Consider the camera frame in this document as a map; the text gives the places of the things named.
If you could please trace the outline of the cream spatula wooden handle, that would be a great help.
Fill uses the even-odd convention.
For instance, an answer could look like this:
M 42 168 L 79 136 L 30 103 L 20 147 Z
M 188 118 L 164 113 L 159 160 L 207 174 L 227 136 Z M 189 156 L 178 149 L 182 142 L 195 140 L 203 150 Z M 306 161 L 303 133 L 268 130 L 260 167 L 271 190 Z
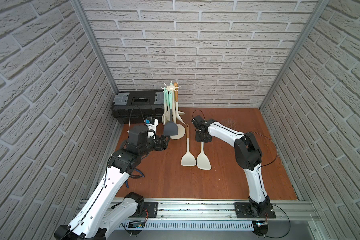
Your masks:
M 174 83 L 174 86 L 175 86 L 175 114 L 176 114 L 176 119 L 179 120 L 181 123 L 185 124 L 185 122 L 183 121 L 183 119 L 181 118 L 180 116 L 180 113 L 179 113 L 179 106 L 178 106 L 178 101 L 179 101 L 179 95 L 178 95 L 178 83 Z
M 190 152 L 190 133 L 189 125 L 186 125 L 187 151 L 181 159 L 181 165 L 184 167 L 192 167 L 197 164 L 195 157 Z
M 212 169 L 211 163 L 204 151 L 204 143 L 201 143 L 201 152 L 197 156 L 197 167 L 205 171 Z

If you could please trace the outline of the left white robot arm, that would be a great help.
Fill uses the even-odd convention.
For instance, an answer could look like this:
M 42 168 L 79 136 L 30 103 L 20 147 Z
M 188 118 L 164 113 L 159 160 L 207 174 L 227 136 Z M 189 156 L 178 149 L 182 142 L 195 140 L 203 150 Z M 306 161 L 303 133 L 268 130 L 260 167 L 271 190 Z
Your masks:
M 156 126 L 152 124 L 129 130 L 128 138 L 108 159 L 105 174 L 89 200 L 68 225 L 57 228 L 55 239 L 105 240 L 127 218 L 141 214 L 144 197 L 133 192 L 111 212 L 107 210 L 142 159 L 152 151 L 166 150 L 170 139 L 169 135 L 157 135 Z

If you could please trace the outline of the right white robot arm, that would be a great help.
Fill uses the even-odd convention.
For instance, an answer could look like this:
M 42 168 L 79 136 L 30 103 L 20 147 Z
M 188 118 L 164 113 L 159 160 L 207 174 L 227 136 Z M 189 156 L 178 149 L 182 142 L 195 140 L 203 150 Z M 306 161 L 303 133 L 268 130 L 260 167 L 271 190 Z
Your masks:
M 196 128 L 197 142 L 207 143 L 212 137 L 216 137 L 235 149 L 236 162 L 246 174 L 250 209 L 254 216 L 263 214 L 272 205 L 261 173 L 262 151 L 254 134 L 232 130 L 213 119 L 205 120 L 201 116 L 194 117 L 192 124 Z

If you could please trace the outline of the cream utensil rack stand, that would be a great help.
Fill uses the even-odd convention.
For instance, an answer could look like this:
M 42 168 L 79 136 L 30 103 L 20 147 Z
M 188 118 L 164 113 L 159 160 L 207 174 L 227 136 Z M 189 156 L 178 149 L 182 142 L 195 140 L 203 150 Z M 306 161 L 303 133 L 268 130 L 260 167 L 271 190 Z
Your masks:
M 171 139 L 173 139 L 173 140 L 179 140 L 179 139 L 181 139 L 184 135 L 185 135 L 185 133 L 186 133 L 186 130 L 185 130 L 185 127 L 183 126 L 183 125 L 181 125 L 181 124 L 178 124 L 177 123 L 177 119 L 176 119 L 176 114 L 175 114 L 175 93 L 174 93 L 174 91 L 175 91 L 175 86 L 174 86 L 174 84 L 173 83 L 170 83 L 168 86 L 167 85 L 165 85 L 164 87 L 163 87 L 163 91 L 164 91 L 164 88 L 166 88 L 168 91 L 172 91 L 173 92 L 173 97 L 172 97 L 172 104 L 173 104 L 173 108 L 172 108 L 172 115 L 173 115 L 173 122 L 174 123 L 176 123 L 177 124 L 177 127 L 178 127 L 178 134 L 176 135 L 176 136 L 169 136 L 169 137 L 171 137 Z M 169 110 L 169 107 L 168 107 L 168 122 L 170 121 L 170 110 Z

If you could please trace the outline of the black plastic toolbox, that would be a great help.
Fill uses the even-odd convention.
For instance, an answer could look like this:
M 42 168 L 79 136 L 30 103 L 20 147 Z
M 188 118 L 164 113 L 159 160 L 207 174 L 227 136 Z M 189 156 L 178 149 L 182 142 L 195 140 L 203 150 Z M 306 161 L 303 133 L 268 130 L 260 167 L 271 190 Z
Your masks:
M 119 92 L 111 106 L 112 115 L 121 124 L 140 124 L 152 117 L 162 122 L 164 93 L 161 91 Z

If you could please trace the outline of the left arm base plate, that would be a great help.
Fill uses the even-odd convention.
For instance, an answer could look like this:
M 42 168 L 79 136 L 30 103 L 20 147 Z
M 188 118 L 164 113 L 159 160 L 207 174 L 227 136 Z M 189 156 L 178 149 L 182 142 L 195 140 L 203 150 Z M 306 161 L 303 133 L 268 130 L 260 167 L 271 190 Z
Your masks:
M 156 218 L 158 212 L 158 202 L 145 202 L 143 206 L 138 206 L 133 218 Z

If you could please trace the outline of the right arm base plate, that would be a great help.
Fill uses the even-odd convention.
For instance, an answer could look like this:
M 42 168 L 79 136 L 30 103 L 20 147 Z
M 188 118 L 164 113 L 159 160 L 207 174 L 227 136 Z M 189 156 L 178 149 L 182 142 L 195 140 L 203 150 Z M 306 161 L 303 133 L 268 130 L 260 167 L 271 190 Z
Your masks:
M 234 203 L 238 219 L 275 219 L 276 213 L 271 203 Z

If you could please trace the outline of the aluminium mounting rail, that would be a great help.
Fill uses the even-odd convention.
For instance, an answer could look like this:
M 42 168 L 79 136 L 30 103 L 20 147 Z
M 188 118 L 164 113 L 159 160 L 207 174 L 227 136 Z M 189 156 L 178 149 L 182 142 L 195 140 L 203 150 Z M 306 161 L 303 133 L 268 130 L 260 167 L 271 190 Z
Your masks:
M 213 220 L 234 221 L 238 219 L 235 203 L 245 200 L 170 199 L 146 198 L 157 202 L 157 220 Z M 321 218 L 311 202 L 271 201 L 276 217 L 274 221 L 319 221 Z

